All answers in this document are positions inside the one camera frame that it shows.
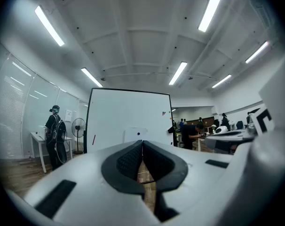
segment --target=black shirt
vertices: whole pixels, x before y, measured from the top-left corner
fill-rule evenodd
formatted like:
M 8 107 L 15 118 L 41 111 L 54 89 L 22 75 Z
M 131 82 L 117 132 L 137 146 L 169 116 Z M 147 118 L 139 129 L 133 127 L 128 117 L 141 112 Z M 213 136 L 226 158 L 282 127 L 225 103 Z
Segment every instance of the black shirt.
M 182 141 L 185 142 L 189 140 L 189 136 L 195 136 L 198 132 L 196 131 L 196 126 L 194 125 L 184 125 L 182 128 Z
M 58 121 L 61 120 L 60 116 L 58 116 L 58 115 L 55 115 L 55 116 L 58 118 Z M 48 118 L 47 123 L 45 124 L 45 126 L 47 128 L 49 128 L 50 130 L 52 129 L 52 126 L 55 124 L 55 116 L 54 115 L 50 115 L 49 118 Z

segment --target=fan stand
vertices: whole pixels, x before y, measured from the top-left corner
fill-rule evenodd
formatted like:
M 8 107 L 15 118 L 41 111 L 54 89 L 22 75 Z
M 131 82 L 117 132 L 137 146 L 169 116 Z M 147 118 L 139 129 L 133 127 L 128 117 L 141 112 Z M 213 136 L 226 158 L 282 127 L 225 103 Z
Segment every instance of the fan stand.
M 73 151 L 73 153 L 76 155 L 80 155 L 83 152 L 79 151 L 79 129 L 77 128 L 77 126 L 76 126 L 76 129 L 77 129 L 77 151 Z

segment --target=paper sign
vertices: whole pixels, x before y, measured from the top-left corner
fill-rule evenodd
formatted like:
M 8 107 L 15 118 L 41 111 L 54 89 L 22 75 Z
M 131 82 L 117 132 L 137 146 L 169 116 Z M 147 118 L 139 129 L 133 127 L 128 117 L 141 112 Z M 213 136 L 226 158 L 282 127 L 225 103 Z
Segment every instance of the paper sign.
M 65 113 L 65 121 L 71 122 L 71 118 L 72 118 L 72 111 L 66 110 L 66 113 Z
M 275 124 L 266 106 L 263 106 L 261 109 L 251 115 L 251 118 L 254 122 L 254 126 L 258 135 L 262 135 L 267 131 L 271 131 L 275 127 Z

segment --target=table leg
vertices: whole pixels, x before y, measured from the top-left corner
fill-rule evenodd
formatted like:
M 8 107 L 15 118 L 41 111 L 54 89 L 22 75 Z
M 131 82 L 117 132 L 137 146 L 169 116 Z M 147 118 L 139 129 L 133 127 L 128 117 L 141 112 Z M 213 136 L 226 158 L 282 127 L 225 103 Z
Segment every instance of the table leg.
M 43 168 L 44 173 L 46 173 L 47 170 L 45 169 L 45 165 L 44 165 L 41 143 L 38 143 L 38 145 L 39 145 L 39 154 L 40 154 L 42 168 Z
M 31 148 L 33 153 L 33 158 L 35 158 L 34 146 L 33 146 L 33 136 L 31 135 Z
M 70 146 L 70 148 L 69 148 L 69 151 L 70 151 L 70 153 L 71 153 L 71 159 L 72 159 L 72 148 L 73 148 L 73 143 L 72 143 L 72 141 L 73 141 L 73 140 L 71 140 L 71 143 L 70 143 L 71 146 Z
M 201 151 L 201 143 L 200 142 L 201 142 L 201 139 L 198 138 L 198 151 L 199 152 Z

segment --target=whiteboard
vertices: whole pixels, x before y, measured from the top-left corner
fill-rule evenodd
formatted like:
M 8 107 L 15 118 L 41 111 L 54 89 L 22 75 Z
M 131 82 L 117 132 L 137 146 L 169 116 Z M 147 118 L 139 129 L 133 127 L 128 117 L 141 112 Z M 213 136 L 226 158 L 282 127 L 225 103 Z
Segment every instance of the whiteboard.
M 87 153 L 129 140 L 173 144 L 167 132 L 172 127 L 167 94 L 92 89 L 87 118 Z

